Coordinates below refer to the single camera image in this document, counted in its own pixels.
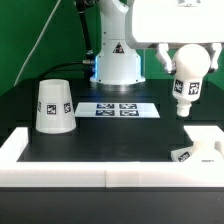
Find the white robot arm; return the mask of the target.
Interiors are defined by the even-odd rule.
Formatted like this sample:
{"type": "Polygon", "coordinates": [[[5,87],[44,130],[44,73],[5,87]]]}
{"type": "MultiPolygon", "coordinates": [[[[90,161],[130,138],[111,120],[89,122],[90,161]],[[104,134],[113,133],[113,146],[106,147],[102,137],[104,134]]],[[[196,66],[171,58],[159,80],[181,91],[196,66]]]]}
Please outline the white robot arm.
{"type": "Polygon", "coordinates": [[[167,74],[175,72],[168,51],[188,44],[204,47],[211,72],[224,47],[224,0],[96,0],[101,18],[101,50],[95,87],[124,90],[145,82],[139,49],[153,49],[167,74]]]}

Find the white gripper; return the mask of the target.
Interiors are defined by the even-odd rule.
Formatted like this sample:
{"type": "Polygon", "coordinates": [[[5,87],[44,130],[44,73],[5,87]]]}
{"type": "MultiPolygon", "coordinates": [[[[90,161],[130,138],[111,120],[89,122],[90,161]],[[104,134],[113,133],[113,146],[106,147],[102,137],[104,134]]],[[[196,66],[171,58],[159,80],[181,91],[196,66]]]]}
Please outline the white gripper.
{"type": "Polygon", "coordinates": [[[178,0],[135,0],[125,18],[125,40],[134,49],[156,47],[156,57],[168,75],[176,66],[168,44],[207,44],[209,72],[218,70],[224,43],[224,0],[201,0],[186,6],[178,0]]]}

